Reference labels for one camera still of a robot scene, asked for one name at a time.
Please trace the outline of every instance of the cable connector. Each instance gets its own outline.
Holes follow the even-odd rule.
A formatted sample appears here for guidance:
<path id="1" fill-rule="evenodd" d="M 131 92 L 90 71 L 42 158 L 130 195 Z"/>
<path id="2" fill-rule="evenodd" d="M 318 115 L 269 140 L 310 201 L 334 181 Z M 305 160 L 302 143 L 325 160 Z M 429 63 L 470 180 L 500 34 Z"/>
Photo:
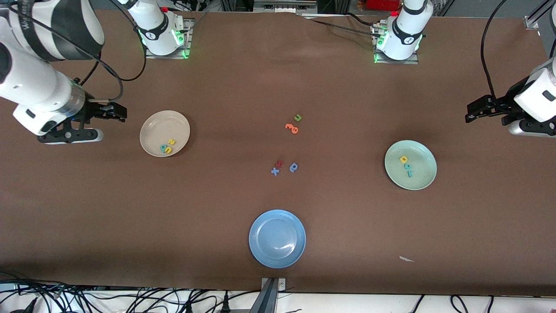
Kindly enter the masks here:
<path id="1" fill-rule="evenodd" d="M 230 304 L 228 303 L 228 291 L 226 291 L 224 294 L 224 300 L 222 301 L 222 310 L 220 310 L 220 313 L 230 313 L 231 311 Z"/>

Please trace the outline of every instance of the brown table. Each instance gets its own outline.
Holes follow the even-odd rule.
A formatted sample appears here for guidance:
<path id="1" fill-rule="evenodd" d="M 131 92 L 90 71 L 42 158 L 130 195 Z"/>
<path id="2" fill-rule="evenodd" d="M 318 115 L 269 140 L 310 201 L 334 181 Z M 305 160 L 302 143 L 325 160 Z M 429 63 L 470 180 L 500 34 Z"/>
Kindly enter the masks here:
<path id="1" fill-rule="evenodd" d="M 103 59 L 134 76 L 137 37 L 119 12 L 98 15 Z M 0 268 L 90 285 L 248 290 L 285 276 L 295 291 L 554 295 L 556 141 L 512 136 L 498 118 L 464 122 L 466 104 L 488 93 L 485 22 L 433 18 L 410 66 L 374 64 L 365 35 L 294 14 L 209 13 L 189 60 L 149 60 L 125 84 L 127 122 L 95 120 L 105 139 L 94 144 L 41 145 L 2 100 Z M 486 46 L 499 96 L 546 59 L 519 19 L 494 21 Z M 83 77 L 91 65 L 56 67 Z M 86 89 L 117 94 L 103 69 Z M 138 140 L 161 110 L 192 127 L 164 159 Z M 402 139 L 434 153 L 429 188 L 387 177 L 384 154 Z M 278 159 L 299 170 L 274 177 Z M 307 231 L 284 270 L 260 265 L 247 242 L 274 208 Z"/>

